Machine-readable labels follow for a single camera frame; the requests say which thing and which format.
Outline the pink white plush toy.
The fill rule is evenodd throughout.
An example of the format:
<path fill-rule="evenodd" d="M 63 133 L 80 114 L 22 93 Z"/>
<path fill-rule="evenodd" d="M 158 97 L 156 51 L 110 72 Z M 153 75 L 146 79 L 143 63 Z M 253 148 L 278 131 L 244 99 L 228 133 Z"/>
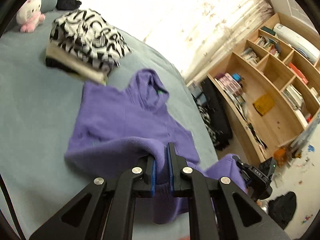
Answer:
<path fill-rule="evenodd" d="M 18 10 L 16 21 L 20 26 L 20 32 L 32 33 L 36 27 L 46 19 L 41 12 L 42 0 L 27 0 Z"/>

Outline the wooden bookshelf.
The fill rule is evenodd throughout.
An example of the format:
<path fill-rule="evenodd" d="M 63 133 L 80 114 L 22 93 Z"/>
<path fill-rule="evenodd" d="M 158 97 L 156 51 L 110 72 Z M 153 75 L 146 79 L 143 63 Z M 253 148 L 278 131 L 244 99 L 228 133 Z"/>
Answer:
<path fill-rule="evenodd" d="M 281 53 L 275 57 L 269 49 L 259 46 L 259 37 L 271 35 L 256 29 L 235 49 L 208 72 L 208 78 L 223 97 L 231 128 L 237 136 L 247 160 L 258 165 L 272 157 L 279 148 L 293 142 L 311 122 L 303 120 L 285 98 L 283 91 L 293 85 L 303 96 L 306 110 L 312 120 L 319 113 L 319 102 L 311 88 L 319 91 L 318 63 L 310 63 L 286 42 L 278 39 Z M 242 78 L 242 96 L 246 102 L 248 120 L 245 120 L 223 84 L 217 79 L 221 74 L 239 74 Z M 268 94 L 275 106 L 264 116 L 253 107 L 253 102 Z"/>

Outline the black white clothes pile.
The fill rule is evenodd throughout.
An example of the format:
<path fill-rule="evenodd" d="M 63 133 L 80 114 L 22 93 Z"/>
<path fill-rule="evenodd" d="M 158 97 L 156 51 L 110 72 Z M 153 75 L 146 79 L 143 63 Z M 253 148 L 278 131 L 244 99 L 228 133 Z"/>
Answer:
<path fill-rule="evenodd" d="M 222 96 L 211 79 L 204 79 L 193 96 L 216 150 L 223 151 L 233 139 L 231 125 L 222 105 Z"/>

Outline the light blue fleece bedspread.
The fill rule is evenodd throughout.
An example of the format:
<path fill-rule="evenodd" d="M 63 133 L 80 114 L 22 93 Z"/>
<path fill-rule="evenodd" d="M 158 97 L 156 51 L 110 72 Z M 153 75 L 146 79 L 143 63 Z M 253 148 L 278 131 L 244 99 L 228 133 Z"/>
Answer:
<path fill-rule="evenodd" d="M 25 237 L 93 179 L 64 160 L 83 82 L 46 67 L 52 22 L 60 15 L 48 12 L 33 33 L 11 28 L 1 37 L 1 175 Z M 192 133 L 200 167 L 213 165 L 215 148 L 178 70 L 152 47 L 128 33 L 123 37 L 132 52 L 108 84 L 124 89 L 136 71 L 154 69 L 170 94 L 168 112 Z"/>

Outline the yellow envelope on shelf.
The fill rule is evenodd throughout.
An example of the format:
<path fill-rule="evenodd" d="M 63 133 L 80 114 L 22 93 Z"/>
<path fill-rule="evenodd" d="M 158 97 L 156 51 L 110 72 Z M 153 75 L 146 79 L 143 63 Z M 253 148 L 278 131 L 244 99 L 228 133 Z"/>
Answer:
<path fill-rule="evenodd" d="M 253 102 L 253 107 L 260 116 L 267 114 L 274 106 L 275 102 L 268 94 L 262 95 Z"/>

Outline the purple zip hoodie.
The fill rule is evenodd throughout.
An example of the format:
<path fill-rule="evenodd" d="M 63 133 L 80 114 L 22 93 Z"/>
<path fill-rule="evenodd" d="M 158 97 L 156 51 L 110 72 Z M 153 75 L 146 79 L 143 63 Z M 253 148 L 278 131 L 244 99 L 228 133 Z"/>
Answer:
<path fill-rule="evenodd" d="M 167 145 L 189 167 L 200 169 L 191 132 L 167 110 L 169 92 L 154 70 L 142 69 L 124 90 L 85 83 L 82 101 L 65 160 L 105 179 L 117 178 L 139 158 L 156 161 L 155 195 L 138 202 L 138 219 L 166 224 L 188 211 L 185 198 L 170 192 Z"/>

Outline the black white patterned folded garment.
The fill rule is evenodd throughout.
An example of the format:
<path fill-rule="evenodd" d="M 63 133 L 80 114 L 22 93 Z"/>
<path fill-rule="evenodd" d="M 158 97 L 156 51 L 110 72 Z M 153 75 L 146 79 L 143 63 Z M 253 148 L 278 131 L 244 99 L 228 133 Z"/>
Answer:
<path fill-rule="evenodd" d="M 131 54 L 121 33 L 91 9 L 77 9 L 56 18 L 52 22 L 50 42 L 107 73 L 120 66 L 120 59 Z"/>

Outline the beige folded garment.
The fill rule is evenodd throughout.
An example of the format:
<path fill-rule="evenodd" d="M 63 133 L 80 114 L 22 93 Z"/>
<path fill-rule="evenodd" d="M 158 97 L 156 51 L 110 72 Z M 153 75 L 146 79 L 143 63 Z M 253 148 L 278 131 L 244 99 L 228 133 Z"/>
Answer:
<path fill-rule="evenodd" d="M 67 53 L 53 43 L 47 45 L 45 61 L 48 68 L 56 68 L 80 79 L 91 80 L 104 86 L 107 84 L 105 72 L 94 69 L 89 63 Z"/>

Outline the black garment on floor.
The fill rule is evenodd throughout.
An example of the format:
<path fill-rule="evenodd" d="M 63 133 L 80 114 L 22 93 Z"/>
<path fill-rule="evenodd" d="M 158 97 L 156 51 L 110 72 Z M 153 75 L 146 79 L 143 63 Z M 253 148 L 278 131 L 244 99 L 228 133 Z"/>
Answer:
<path fill-rule="evenodd" d="M 293 219 L 297 197 L 292 191 L 268 202 L 268 215 L 284 230 Z"/>

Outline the white floral curtain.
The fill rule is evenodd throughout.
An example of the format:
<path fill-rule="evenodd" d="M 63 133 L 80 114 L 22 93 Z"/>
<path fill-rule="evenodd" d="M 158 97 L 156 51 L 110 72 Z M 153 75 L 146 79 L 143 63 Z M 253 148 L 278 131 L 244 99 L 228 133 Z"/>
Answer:
<path fill-rule="evenodd" d="M 186 83 L 201 79 L 273 14 L 268 0 L 80 0 L 165 56 Z"/>

